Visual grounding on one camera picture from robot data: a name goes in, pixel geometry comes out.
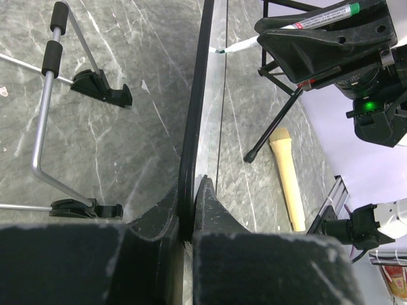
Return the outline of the white marker pen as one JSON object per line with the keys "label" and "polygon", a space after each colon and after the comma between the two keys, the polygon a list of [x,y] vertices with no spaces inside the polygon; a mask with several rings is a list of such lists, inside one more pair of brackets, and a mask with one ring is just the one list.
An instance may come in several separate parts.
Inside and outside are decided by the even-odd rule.
{"label": "white marker pen", "polygon": [[[359,3],[346,4],[339,8],[335,8],[328,12],[316,15],[314,17],[310,17],[310,18],[304,19],[302,21],[296,22],[294,24],[290,24],[290,25],[281,27],[281,29],[290,29],[290,30],[318,29],[323,26],[327,26],[327,25],[333,24],[335,22],[339,22],[344,19],[348,19],[348,18],[358,14],[360,12],[360,10],[361,10],[361,8],[360,8]],[[251,37],[244,41],[240,41],[238,43],[232,44],[231,46],[229,46],[223,50],[217,50],[212,47],[210,47],[210,49],[213,53],[219,53],[219,54],[234,53],[237,51],[242,51],[242,50],[246,50],[249,48],[254,48],[254,47],[259,46],[258,38],[259,38],[259,36]]]}

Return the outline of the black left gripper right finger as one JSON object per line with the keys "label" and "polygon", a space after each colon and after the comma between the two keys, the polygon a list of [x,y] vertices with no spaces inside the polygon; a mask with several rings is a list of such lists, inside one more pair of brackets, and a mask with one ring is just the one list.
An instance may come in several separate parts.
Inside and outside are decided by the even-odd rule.
{"label": "black left gripper right finger", "polygon": [[259,234],[201,180],[193,234],[194,304],[362,304],[350,260],[318,234]]}

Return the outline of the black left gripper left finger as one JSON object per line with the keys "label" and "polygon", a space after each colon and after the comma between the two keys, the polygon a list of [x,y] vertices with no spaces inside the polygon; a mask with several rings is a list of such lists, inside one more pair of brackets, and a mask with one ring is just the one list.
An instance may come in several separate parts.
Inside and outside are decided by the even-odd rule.
{"label": "black left gripper left finger", "polygon": [[129,224],[1,226],[2,304],[181,304],[177,189]]}

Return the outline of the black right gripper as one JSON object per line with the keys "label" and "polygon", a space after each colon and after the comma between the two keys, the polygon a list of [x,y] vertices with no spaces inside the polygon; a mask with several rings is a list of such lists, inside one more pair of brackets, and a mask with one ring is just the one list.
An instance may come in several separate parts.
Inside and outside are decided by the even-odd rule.
{"label": "black right gripper", "polygon": [[406,46],[389,18],[340,30],[280,29],[256,23],[259,44],[292,83],[309,91],[335,85],[352,101],[356,136],[394,147],[406,136]]}

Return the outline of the white whiteboard with black frame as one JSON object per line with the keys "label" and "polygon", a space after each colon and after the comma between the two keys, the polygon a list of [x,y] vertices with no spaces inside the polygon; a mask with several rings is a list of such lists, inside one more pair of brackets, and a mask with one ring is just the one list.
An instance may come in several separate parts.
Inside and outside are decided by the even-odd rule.
{"label": "white whiteboard with black frame", "polygon": [[219,168],[228,30],[228,2],[205,1],[178,180],[179,233],[190,241],[201,180]]}

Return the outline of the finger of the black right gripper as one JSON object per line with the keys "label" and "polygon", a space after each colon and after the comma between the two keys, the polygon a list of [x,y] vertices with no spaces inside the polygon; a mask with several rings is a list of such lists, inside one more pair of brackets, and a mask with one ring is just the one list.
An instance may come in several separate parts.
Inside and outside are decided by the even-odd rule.
{"label": "finger of the black right gripper", "polygon": [[308,13],[280,17],[264,17],[256,22],[256,32],[269,29],[317,29],[345,19],[354,18],[350,26],[386,17],[389,8],[386,1],[342,1]]}

